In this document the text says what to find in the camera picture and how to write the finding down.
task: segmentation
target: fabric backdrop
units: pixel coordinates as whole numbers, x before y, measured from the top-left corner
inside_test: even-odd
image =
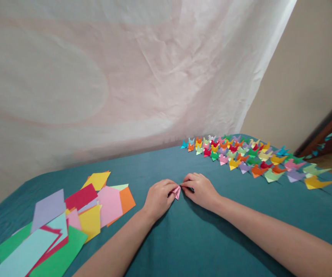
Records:
[[[295,0],[0,0],[0,202],[52,170],[238,133]]]

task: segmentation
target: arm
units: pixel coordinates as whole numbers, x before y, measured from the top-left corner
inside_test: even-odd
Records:
[[[148,191],[144,207],[106,242],[74,277],[123,276],[154,223],[170,208],[178,185],[162,180]]]
[[[202,174],[188,174],[181,186],[194,203],[229,221],[294,275],[332,276],[331,244],[220,196]]]

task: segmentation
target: wall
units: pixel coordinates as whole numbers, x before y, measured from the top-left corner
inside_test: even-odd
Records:
[[[242,126],[294,152],[332,109],[332,0],[299,0]]]

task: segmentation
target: green tablecloth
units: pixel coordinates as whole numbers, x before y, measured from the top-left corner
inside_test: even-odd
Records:
[[[72,276],[144,204],[161,179],[181,183],[187,173],[209,178],[223,196],[294,225],[332,244],[332,185],[307,190],[282,176],[268,184],[219,161],[172,147],[160,151],[43,174],[24,183],[0,204],[0,243],[33,218],[35,203],[64,188],[78,191],[93,172],[110,170],[107,185],[129,183],[136,207],[84,245],[65,276]],[[332,180],[332,174],[321,175]],[[230,223],[195,205],[183,193],[146,237],[127,276],[286,276],[290,273]]]

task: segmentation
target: green paper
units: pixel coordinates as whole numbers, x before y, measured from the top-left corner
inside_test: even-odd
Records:
[[[35,268],[30,277],[61,277],[83,247],[87,235],[69,226],[69,242]]]
[[[32,222],[0,244],[0,264],[30,235]]]

